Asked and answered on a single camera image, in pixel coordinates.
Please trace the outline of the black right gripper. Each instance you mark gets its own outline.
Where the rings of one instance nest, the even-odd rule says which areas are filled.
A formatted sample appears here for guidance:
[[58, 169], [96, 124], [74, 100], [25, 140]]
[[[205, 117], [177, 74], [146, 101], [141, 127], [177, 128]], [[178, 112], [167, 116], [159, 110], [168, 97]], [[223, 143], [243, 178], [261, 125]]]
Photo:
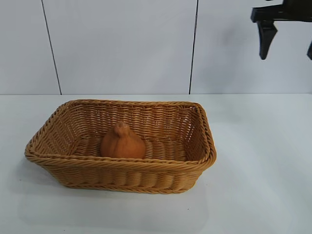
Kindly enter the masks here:
[[[312, 21], [312, 0], [284, 0], [282, 4], [254, 7], [251, 13], [252, 22], [257, 22], [259, 32], [259, 56], [265, 60], [277, 33], [274, 21]], [[312, 42], [307, 56], [312, 60]]]

